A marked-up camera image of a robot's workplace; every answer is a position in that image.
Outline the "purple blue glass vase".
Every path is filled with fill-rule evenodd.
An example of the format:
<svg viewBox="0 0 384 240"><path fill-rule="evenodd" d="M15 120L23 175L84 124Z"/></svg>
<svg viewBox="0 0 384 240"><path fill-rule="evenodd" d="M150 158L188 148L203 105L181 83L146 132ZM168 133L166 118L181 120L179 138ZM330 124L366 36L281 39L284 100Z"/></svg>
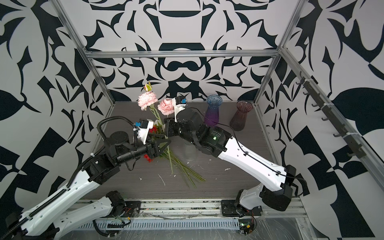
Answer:
<svg viewBox="0 0 384 240"><path fill-rule="evenodd" d="M208 108L205 114L205 124L208 127L214 127L219 122L219 107L223 103L223 100L218 95L210 95L206 99L206 103L208 104Z"/></svg>

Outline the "pink peony flower stem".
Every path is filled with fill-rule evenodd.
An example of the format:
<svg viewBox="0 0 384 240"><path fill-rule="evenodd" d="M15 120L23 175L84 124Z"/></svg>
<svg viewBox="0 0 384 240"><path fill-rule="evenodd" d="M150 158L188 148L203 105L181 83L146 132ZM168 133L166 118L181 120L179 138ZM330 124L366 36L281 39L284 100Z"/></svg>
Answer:
<svg viewBox="0 0 384 240"><path fill-rule="evenodd" d="M161 119L161 116L158 112L158 110L155 107L155 104L159 101L156 94L152 90L152 85L150 82L147 82L144 85L145 93L142 93L138 98L138 105L141 108L142 111L146 111L147 108L150 109L151 113L155 116L156 120L158 121L158 124L160 126L160 129L164 130L164 124Z"/></svg>

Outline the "smoky pink glass vase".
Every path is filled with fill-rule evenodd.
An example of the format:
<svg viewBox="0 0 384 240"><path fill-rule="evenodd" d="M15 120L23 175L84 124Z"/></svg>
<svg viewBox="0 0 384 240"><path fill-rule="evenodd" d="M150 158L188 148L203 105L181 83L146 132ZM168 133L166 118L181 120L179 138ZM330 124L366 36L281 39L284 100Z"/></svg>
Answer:
<svg viewBox="0 0 384 240"><path fill-rule="evenodd" d="M253 109L253 104L247 101L237 102L237 111L230 121L230 127L234 131L242 131L245 128L248 113Z"/></svg>

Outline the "clear glass vase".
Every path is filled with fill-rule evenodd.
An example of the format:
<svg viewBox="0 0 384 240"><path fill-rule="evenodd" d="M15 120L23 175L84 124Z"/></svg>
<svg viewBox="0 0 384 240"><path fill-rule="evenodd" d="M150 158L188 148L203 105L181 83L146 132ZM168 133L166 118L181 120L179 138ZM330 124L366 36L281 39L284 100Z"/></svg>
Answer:
<svg viewBox="0 0 384 240"><path fill-rule="evenodd" d="M193 162L198 158L197 149L191 142L184 142L184 159L187 162Z"/></svg>

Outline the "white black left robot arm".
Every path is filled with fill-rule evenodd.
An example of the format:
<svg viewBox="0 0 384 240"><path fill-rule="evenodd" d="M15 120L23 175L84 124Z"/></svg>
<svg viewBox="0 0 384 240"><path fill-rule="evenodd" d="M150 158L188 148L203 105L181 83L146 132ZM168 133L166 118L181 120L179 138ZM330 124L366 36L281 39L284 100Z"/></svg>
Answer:
<svg viewBox="0 0 384 240"><path fill-rule="evenodd" d="M7 217L8 231L2 240L59 240L74 229L106 216L119 217L126 204L117 191L85 207L69 211L80 198L104 184L120 171L122 164L137 161L143 156L156 158L170 145L165 137L148 140L138 138L130 143L126 132L119 131L104 137L103 147L82 163L69 182L42 203L20 215Z"/></svg>

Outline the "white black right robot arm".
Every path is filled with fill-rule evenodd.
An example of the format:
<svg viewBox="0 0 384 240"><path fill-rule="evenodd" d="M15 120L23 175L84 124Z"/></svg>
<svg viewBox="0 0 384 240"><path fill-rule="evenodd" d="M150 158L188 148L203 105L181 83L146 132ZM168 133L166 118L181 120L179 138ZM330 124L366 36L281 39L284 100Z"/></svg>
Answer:
<svg viewBox="0 0 384 240"><path fill-rule="evenodd" d="M261 204L280 212L288 208L294 196L293 182L298 179L295 167L272 163L224 129L208 127L193 109L182 110L165 123L168 137L178 136L203 154L229 162L260 182L256 187L239 191L235 203L238 208L250 211Z"/></svg>

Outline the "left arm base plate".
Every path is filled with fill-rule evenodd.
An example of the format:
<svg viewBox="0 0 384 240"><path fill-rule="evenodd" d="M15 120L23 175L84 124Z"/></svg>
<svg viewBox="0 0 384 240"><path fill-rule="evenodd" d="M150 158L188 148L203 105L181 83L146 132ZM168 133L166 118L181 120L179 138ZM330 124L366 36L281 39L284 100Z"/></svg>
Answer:
<svg viewBox="0 0 384 240"><path fill-rule="evenodd" d="M123 207L123 218L134 218L138 216L141 212L141 201L125 201L125 206Z"/></svg>

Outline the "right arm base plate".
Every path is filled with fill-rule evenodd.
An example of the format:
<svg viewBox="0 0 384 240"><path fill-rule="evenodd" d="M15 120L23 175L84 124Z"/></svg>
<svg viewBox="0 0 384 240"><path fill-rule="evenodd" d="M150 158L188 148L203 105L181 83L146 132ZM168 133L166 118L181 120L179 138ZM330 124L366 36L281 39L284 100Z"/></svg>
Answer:
<svg viewBox="0 0 384 240"><path fill-rule="evenodd" d="M262 207L257 206L252 210L247 210L238 205L235 200L221 200L221 212L224 217L244 217L244 216L261 216Z"/></svg>

